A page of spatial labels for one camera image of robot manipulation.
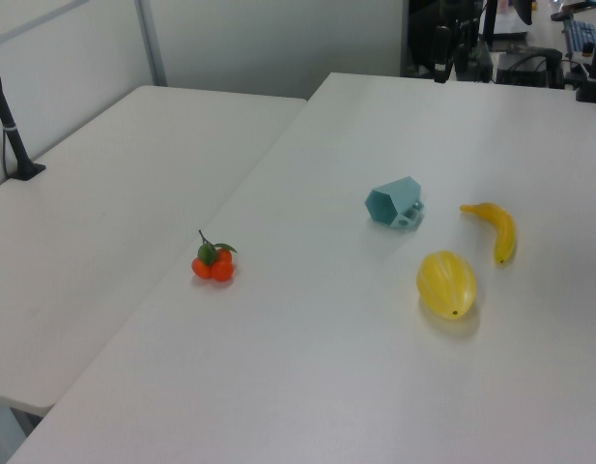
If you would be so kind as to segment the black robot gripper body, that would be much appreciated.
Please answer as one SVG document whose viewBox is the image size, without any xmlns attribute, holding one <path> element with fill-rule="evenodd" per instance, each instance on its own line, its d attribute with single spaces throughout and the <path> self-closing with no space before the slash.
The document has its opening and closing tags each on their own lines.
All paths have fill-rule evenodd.
<svg viewBox="0 0 596 464">
<path fill-rule="evenodd" d="M 433 61 L 436 66 L 465 66 L 472 45 L 472 26 L 469 21 L 440 25 L 435 30 Z"/>
</svg>

